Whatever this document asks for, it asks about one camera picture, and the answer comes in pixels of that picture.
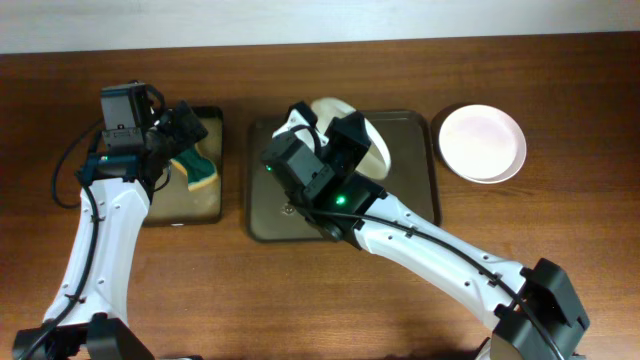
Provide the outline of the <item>pink white plate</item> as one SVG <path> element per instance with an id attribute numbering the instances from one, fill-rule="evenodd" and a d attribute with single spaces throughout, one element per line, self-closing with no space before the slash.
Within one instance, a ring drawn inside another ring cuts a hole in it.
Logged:
<path id="1" fill-rule="evenodd" d="M 513 178 L 527 157 L 527 141 L 519 124 L 489 105 L 452 111 L 441 124 L 437 142 L 445 164 L 461 178 L 479 184 Z"/>

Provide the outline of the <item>green yellow sponge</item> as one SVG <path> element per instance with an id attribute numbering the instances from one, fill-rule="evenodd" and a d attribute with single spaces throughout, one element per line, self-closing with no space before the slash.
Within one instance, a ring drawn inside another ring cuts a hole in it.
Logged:
<path id="1" fill-rule="evenodd" d="M 189 192 L 212 186 L 219 180 L 215 163 L 204 156 L 197 145 L 174 157 L 171 164 L 186 177 Z"/>

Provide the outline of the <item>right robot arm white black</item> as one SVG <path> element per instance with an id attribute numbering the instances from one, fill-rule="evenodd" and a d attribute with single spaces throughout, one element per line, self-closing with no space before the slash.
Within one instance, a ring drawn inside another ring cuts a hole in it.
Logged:
<path id="1" fill-rule="evenodd" d="M 291 105 L 261 161 L 324 238 L 393 261 L 467 308 L 492 332 L 479 358 L 577 358 L 590 320 L 566 272 L 545 258 L 527 268 L 496 257 L 415 214 L 379 185 L 389 149 L 351 105 Z"/>

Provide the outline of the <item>cream white plate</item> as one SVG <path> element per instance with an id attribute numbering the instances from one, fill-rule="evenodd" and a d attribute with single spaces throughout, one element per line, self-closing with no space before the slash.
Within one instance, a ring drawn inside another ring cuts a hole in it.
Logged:
<path id="1" fill-rule="evenodd" d="M 310 108 L 318 118 L 316 128 L 327 139 L 328 127 L 334 118 L 343 118 L 356 111 L 352 105 L 335 97 L 316 99 L 311 102 Z M 371 145 L 356 171 L 373 180 L 383 180 L 391 169 L 391 155 L 383 137 L 373 124 L 367 118 L 364 118 L 364 123 Z"/>

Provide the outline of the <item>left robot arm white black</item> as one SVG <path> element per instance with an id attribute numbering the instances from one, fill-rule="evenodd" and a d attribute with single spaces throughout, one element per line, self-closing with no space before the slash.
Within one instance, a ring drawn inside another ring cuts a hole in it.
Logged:
<path id="1" fill-rule="evenodd" d="M 38 328 L 17 332 L 15 359 L 150 359 L 127 320 L 127 291 L 136 242 L 155 184 L 169 161 L 207 135 L 184 101 L 153 112 L 127 107 L 107 117 L 76 177 L 80 218 L 71 256 L 53 303 Z"/>

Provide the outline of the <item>pale grey plate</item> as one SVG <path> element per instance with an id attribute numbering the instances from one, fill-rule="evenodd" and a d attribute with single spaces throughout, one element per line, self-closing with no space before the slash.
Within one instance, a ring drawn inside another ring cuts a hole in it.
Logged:
<path id="1" fill-rule="evenodd" d="M 526 143 L 454 142 L 445 147 L 444 158 L 460 177 L 480 184 L 504 182 L 523 167 Z"/>

